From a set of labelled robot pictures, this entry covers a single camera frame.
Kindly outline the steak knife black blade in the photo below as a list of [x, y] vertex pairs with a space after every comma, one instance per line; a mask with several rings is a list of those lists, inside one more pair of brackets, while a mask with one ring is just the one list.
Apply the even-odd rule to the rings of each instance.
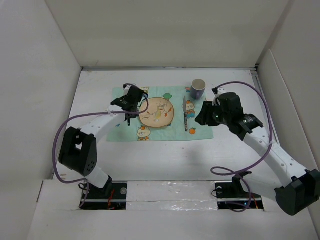
[[184, 130], [187, 132], [188, 131], [188, 117], [187, 117], [187, 101], [186, 101], [185, 96], [183, 97], [182, 109], [183, 109], [183, 115], [184, 115]]

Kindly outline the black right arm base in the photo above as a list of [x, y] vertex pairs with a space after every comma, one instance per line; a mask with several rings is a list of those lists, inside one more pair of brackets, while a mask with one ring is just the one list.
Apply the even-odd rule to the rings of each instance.
[[241, 177], [251, 174], [250, 171], [235, 175], [228, 181], [216, 181], [211, 195], [217, 200], [219, 210], [243, 212], [244, 210], [264, 210], [262, 197], [251, 193], [242, 186]]

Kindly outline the purple ceramic cup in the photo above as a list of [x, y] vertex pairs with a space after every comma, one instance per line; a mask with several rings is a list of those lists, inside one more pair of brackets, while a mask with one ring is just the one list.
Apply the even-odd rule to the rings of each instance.
[[199, 100], [206, 89], [206, 83], [202, 79], [195, 79], [191, 83], [190, 95], [193, 99]]

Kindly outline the beige patterned plate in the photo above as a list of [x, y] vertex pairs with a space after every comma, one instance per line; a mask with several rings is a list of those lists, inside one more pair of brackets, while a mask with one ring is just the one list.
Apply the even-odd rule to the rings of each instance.
[[139, 115], [140, 122], [149, 128], [163, 128], [170, 125], [175, 116], [173, 104], [161, 97], [153, 97], [147, 101], [142, 101]]

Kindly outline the mint green cartoon cloth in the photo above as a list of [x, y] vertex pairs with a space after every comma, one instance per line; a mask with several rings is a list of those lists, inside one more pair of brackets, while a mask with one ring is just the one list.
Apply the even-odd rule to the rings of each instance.
[[[195, 100], [191, 97], [191, 89], [186, 86], [142, 86], [141, 89], [148, 94], [148, 100], [150, 98], [164, 98], [172, 103], [174, 107], [172, 123], [161, 128], [151, 128], [143, 125], [138, 116], [130, 121], [130, 126], [127, 123], [116, 125], [106, 137], [108, 142], [195, 141], [214, 138], [212, 128], [201, 126], [195, 122], [195, 118], [206, 100], [205, 95]], [[182, 107], [184, 97], [187, 109], [187, 132], [185, 131]]]

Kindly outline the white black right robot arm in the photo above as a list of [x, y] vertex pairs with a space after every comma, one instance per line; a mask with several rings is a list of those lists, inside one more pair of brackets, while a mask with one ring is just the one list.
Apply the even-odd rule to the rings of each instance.
[[213, 101], [204, 101], [195, 122], [201, 126], [227, 126], [260, 160], [242, 170], [227, 170], [232, 175], [231, 191], [237, 197], [257, 194], [275, 201], [294, 216], [320, 199], [320, 172], [295, 161], [273, 140], [263, 123], [245, 114], [240, 97], [222, 87], [213, 88]]

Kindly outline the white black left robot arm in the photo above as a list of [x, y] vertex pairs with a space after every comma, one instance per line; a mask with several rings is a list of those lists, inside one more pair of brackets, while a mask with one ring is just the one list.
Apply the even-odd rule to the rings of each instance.
[[112, 191], [112, 178], [98, 166], [98, 142], [105, 137], [109, 131], [118, 124], [137, 118], [147, 110], [140, 110], [139, 104], [148, 104], [149, 95], [134, 84], [123, 85], [123, 96], [114, 99], [107, 110], [103, 112], [86, 113], [73, 116], [67, 119], [56, 137], [58, 138], [62, 129], [68, 122], [78, 119], [95, 116], [96, 118], [82, 127], [70, 126], [65, 130], [59, 156], [56, 157], [56, 148], [52, 148], [52, 158], [77, 172], [82, 176], [79, 180], [88, 183], [86, 189], [94, 190], [100, 198], [107, 198]]

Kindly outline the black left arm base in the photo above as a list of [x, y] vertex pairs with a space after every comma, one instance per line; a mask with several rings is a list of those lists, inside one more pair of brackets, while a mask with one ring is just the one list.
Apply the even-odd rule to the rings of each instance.
[[128, 183], [126, 181], [113, 181], [111, 177], [104, 188], [97, 188], [91, 183], [79, 183], [81, 210], [109, 210], [120, 211], [127, 208]]

